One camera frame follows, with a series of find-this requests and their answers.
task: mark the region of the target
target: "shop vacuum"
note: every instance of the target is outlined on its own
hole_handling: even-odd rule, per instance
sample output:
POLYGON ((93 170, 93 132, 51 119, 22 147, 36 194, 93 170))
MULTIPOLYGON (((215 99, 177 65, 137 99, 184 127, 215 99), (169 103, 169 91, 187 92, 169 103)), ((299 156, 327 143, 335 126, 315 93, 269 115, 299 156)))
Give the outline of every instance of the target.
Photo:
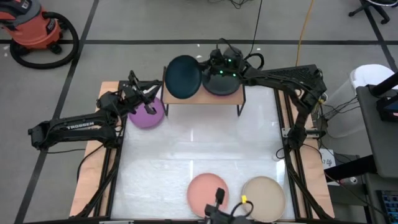
POLYGON ((11 35, 10 53, 19 64, 36 69, 57 68, 70 62, 79 49, 79 36, 67 18, 45 11, 38 0, 0 0, 0 24, 11 35), (48 49, 59 55, 58 41, 62 31, 72 34, 72 51, 63 59, 51 63, 32 63, 22 59, 33 50, 48 49))

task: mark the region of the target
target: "beige plate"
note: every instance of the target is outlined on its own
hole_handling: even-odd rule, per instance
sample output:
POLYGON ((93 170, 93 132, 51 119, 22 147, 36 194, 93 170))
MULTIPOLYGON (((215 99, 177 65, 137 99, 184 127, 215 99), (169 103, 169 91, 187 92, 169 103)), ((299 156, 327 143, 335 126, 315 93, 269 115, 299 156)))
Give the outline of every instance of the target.
MULTIPOLYGON (((269 177, 255 177, 243 187, 243 195, 254 205, 250 216, 260 222, 274 222, 285 211, 286 199, 282 187, 269 177)), ((245 204, 245 211, 249 212, 251 205, 245 204)))

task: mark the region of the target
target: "dark teal plate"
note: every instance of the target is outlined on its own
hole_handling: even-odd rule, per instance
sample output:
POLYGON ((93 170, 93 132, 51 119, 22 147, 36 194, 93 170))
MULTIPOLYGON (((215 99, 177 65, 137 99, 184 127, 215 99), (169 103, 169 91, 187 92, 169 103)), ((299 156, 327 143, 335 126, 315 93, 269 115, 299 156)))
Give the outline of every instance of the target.
POLYGON ((170 94, 178 99, 193 96, 201 85, 198 61, 189 55, 173 59, 166 69, 165 84, 170 94))

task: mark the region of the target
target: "metal clamp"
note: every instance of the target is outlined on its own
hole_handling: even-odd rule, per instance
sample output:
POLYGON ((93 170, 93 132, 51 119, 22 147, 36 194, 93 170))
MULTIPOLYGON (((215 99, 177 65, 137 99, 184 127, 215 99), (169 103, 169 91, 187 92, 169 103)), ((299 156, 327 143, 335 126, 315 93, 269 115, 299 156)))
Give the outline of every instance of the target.
MULTIPOLYGON (((290 128, 282 128, 281 130, 282 130, 282 137, 287 138, 290 128)), ((320 135, 320 132, 318 131, 317 128, 306 129, 305 133, 307 134, 307 138, 313 138, 313 139, 318 139, 320 135)))

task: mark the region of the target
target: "cable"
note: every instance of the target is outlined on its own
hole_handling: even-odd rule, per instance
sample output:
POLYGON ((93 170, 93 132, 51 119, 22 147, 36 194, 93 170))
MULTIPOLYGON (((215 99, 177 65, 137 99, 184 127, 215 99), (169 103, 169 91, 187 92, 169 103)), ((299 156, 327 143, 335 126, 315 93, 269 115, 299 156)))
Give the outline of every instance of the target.
POLYGON ((347 112, 352 111, 353 109, 356 109, 356 108, 360 108, 360 106, 356 106, 354 108, 351 108, 349 110, 346 110, 346 111, 343 111, 343 112, 340 112, 340 113, 347 113, 347 112))
POLYGON ((104 146, 104 144, 98 146, 96 149, 94 149, 91 153, 89 153, 87 156, 85 156, 85 157, 81 160, 79 166, 77 167, 76 182, 79 181, 79 175, 80 175, 80 168, 81 168, 81 165, 83 165, 83 163, 86 161, 87 158, 89 158, 91 155, 93 155, 96 151, 98 151, 99 149, 101 149, 103 146, 104 146))
POLYGON ((224 38, 218 39, 218 41, 217 41, 217 43, 216 43, 216 48, 217 48, 217 49, 218 49, 218 43, 220 42, 220 40, 222 40, 224 43, 226 43, 226 44, 228 45, 228 47, 230 47, 230 49, 231 49, 234 53, 239 54, 239 53, 237 53, 237 52, 235 51, 235 49, 232 47, 232 45, 231 45, 226 39, 224 39, 224 38))
POLYGON ((235 2, 233 0, 229 0, 230 3, 235 7, 235 9, 241 9, 242 5, 246 2, 248 2, 249 0, 241 0, 240 2, 235 2))
POLYGON ((352 190, 346 188, 344 185, 342 185, 341 183, 339 183, 337 180, 331 178, 327 173, 325 173, 325 176, 327 176, 329 179, 331 179, 332 181, 336 182, 340 187, 344 188, 345 190, 347 190, 349 193, 351 193, 354 197, 356 197, 358 200, 362 201, 363 203, 365 203, 366 205, 368 205, 369 207, 371 207, 374 211, 379 212, 381 215, 383 215, 384 217, 390 219, 390 217, 385 214, 382 210, 374 207, 373 205, 371 205, 370 203, 366 202, 365 200, 361 199, 360 196, 356 195, 352 190))
MULTIPOLYGON (((320 107, 320 110, 321 110, 321 117, 323 117, 323 108, 320 107)), ((321 129, 322 129, 322 127, 323 127, 323 120, 321 119, 321 129)), ((334 154, 339 155, 339 156, 341 156, 341 157, 344 157, 344 158, 346 158, 347 160, 349 160, 350 162, 352 161, 352 160, 349 159, 348 157, 346 157, 346 156, 344 156, 344 155, 342 155, 342 154, 339 154, 339 153, 337 153, 337 152, 333 152, 334 154, 332 154, 332 153, 330 152, 330 149, 328 149, 328 148, 324 145, 324 143, 323 143, 323 141, 322 141, 322 138, 319 138, 319 142, 320 142, 321 147, 323 146, 323 147, 324 147, 324 148, 325 148, 337 161, 341 162, 342 164, 345 164, 346 162, 343 162, 343 161, 337 159, 337 158, 335 157, 334 154)))
POLYGON ((323 146, 323 147, 326 149, 326 151, 328 151, 337 161, 341 162, 342 164, 347 163, 347 162, 343 162, 343 161, 337 159, 336 156, 335 156, 334 154, 339 155, 339 156, 341 156, 341 157, 344 157, 344 158, 346 158, 347 160, 349 160, 350 162, 352 162, 351 159, 349 159, 348 157, 346 157, 346 156, 344 156, 344 155, 342 155, 342 154, 339 154, 339 153, 337 153, 337 152, 333 152, 333 154, 332 154, 331 151, 330 151, 330 149, 328 149, 328 148, 323 144, 322 138, 320 138, 319 140, 320 140, 321 147, 323 146))
POLYGON ((296 66, 299 64, 299 61, 300 61, 301 41, 302 41, 303 36, 304 36, 304 31, 305 31, 305 27, 307 26, 308 18, 310 17, 310 13, 311 13, 311 10, 312 10, 313 2, 314 2, 314 0, 311 0, 311 4, 310 4, 310 7, 308 8, 307 15, 305 16, 303 29, 301 30, 300 40, 298 41, 297 56, 296 56, 296 66))
MULTIPOLYGON (((251 205, 250 211, 247 212, 247 214, 244 215, 245 217, 248 217, 253 212, 254 205, 253 205, 253 203, 251 201, 246 201, 246 203, 251 205)), ((230 218, 234 217, 234 213, 235 213, 236 209, 238 209, 238 207, 241 206, 241 205, 243 205, 243 202, 239 202, 237 205, 235 205, 234 208, 232 208, 231 214, 229 215, 230 218)))
POLYGON ((60 152, 48 152, 44 151, 47 154, 59 154, 59 153, 66 153, 66 152, 75 152, 75 151, 84 151, 86 149, 71 149, 71 150, 66 150, 66 151, 60 151, 60 152))
POLYGON ((260 19, 260 13, 261 13, 261 6, 262 6, 262 0, 260 1, 259 13, 258 13, 258 15, 257 15, 256 29, 254 30, 253 42, 252 42, 252 44, 251 44, 251 49, 250 49, 249 55, 250 55, 251 52, 253 51, 254 41, 256 40, 257 27, 259 26, 259 19, 260 19))
MULTIPOLYGON (((317 148, 315 148, 315 147, 313 147, 313 146, 310 146, 310 145, 308 145, 308 144, 305 144, 305 143, 303 143, 303 146, 308 146, 308 147, 310 147, 310 148, 312 148, 312 149, 315 149, 315 150, 319 153, 319 156, 320 156, 321 159, 322 159, 322 153, 319 151, 319 149, 317 149, 317 148)), ((285 156, 284 156, 284 157, 279 157, 279 156, 278 156, 278 153, 279 153, 281 150, 283 150, 283 148, 278 149, 278 150, 276 151, 275 156, 276 156, 276 158, 278 158, 278 159, 285 159, 285 156)), ((289 148, 287 152, 290 153, 291 151, 292 151, 292 148, 289 148)))
POLYGON ((338 113, 341 113, 340 111, 341 111, 342 109, 346 108, 346 107, 349 106, 349 105, 352 105, 352 104, 357 103, 358 101, 352 102, 352 101, 355 100, 355 99, 358 99, 358 96, 355 96, 354 98, 350 99, 349 101, 347 101, 347 102, 345 102, 345 103, 342 103, 342 104, 338 105, 336 108, 335 108, 334 106, 325 105, 325 104, 322 104, 322 102, 320 102, 322 105, 327 106, 327 107, 329 107, 329 108, 332 108, 332 110, 329 111, 329 112, 327 112, 326 114, 323 114, 323 110, 322 110, 322 117, 326 119, 327 116, 329 116, 329 115, 331 115, 331 114, 334 113, 330 118, 327 118, 327 120, 332 119, 332 117, 336 116, 338 113))

